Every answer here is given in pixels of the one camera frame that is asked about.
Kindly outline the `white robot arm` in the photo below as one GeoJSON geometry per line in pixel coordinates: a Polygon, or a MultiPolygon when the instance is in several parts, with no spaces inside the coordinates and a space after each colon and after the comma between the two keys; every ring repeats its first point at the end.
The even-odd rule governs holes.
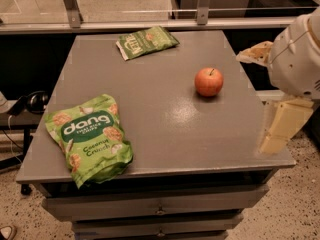
{"type": "Polygon", "coordinates": [[[262,153],[278,153],[319,107],[320,8],[297,17],[274,41],[239,52],[236,60],[266,67],[271,85],[283,92],[280,100],[266,102],[259,147],[262,153]]]}

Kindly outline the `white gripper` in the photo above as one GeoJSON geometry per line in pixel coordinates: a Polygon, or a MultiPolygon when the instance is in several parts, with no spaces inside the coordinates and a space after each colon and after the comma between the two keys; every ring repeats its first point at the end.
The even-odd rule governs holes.
{"type": "MultiPolygon", "coordinates": [[[[319,100],[320,14],[297,17],[273,43],[264,41],[240,51],[236,60],[264,67],[268,61],[273,86],[289,95],[319,100]]],[[[280,152],[310,119],[313,106],[314,102],[305,98],[267,101],[260,152],[280,152]]]]}

